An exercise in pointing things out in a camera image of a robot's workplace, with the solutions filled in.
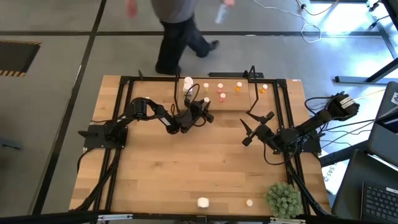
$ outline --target black shoe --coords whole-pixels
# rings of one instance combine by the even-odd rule
[[[158,66],[155,66],[155,71],[159,74],[164,74],[164,75],[176,75],[176,74],[181,74],[181,67],[177,66],[177,68],[175,68],[171,71],[166,71],[166,70],[158,68]]]
[[[220,46],[219,40],[213,40],[213,41],[211,41],[209,44],[210,44],[209,51],[208,51],[207,53],[205,53],[205,54],[198,54],[198,53],[197,53],[197,56],[198,56],[198,57],[204,58],[204,57],[206,57],[206,56],[209,54],[209,52],[211,52],[211,51],[213,51],[213,50],[216,50],[216,49],[218,48],[218,46]]]

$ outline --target gray floor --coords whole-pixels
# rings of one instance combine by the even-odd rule
[[[261,1],[267,5],[297,12],[295,1]],[[320,11],[328,4],[304,1],[312,11]],[[91,30],[100,0],[2,0],[0,1],[0,31],[2,30]],[[201,30],[227,31],[300,31],[303,25],[298,17],[263,9],[252,1],[237,0],[236,8],[222,25],[214,23],[218,2],[199,1],[196,19]],[[378,12],[383,13],[382,6]],[[309,22],[320,24],[323,31],[364,31],[372,23],[364,4],[339,4],[330,12],[318,17],[304,14]],[[391,20],[382,22],[395,44]],[[99,26],[101,31],[151,31],[161,30],[148,0],[139,1],[136,20],[124,15],[124,0],[108,1]],[[354,98],[385,88],[384,86],[342,85],[332,82],[336,75],[369,76],[392,60],[389,49],[381,37],[323,38],[307,44],[296,37],[246,37],[208,36],[219,39],[220,49],[208,58],[199,59],[187,49],[180,62],[183,75],[205,76],[209,72],[242,72],[255,65],[257,71],[269,78],[298,78],[303,80],[306,97],[332,95],[346,91]],[[88,37],[1,37],[41,41],[29,72],[24,78],[0,77],[0,136],[20,142],[20,151],[0,150],[0,216],[29,213],[44,167],[68,97],[78,72]],[[55,175],[45,202],[44,212],[68,210],[76,179],[76,162],[81,154],[83,138],[78,130],[86,129],[103,75],[155,75],[161,37],[97,37],[90,54],[75,109],[65,136]],[[377,112],[380,96],[361,99],[361,111],[350,122],[372,119]],[[369,133],[358,138],[343,138],[351,144],[366,139]],[[334,139],[333,133],[324,139]],[[333,152],[346,147],[332,144],[325,148]]]

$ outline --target hand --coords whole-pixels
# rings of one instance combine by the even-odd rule
[[[138,12],[138,5],[136,0],[126,0],[126,12],[130,18],[135,18]]]
[[[234,5],[235,5],[235,0],[223,0],[223,2],[230,8],[234,7]]]

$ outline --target white cap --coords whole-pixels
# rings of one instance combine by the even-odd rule
[[[252,200],[247,200],[246,201],[246,205],[248,205],[249,207],[253,206],[253,201]]]
[[[199,208],[209,207],[209,199],[208,198],[199,198],[198,199],[198,207]]]
[[[191,77],[185,77],[184,78],[184,83],[186,84],[193,84],[193,79]]]

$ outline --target dark pants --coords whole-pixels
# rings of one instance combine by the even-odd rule
[[[177,69],[178,62],[186,46],[189,46],[198,57],[206,57],[210,51],[210,44],[202,37],[194,17],[171,24],[160,22],[164,27],[164,36],[157,58],[156,69],[161,72],[172,72]]]

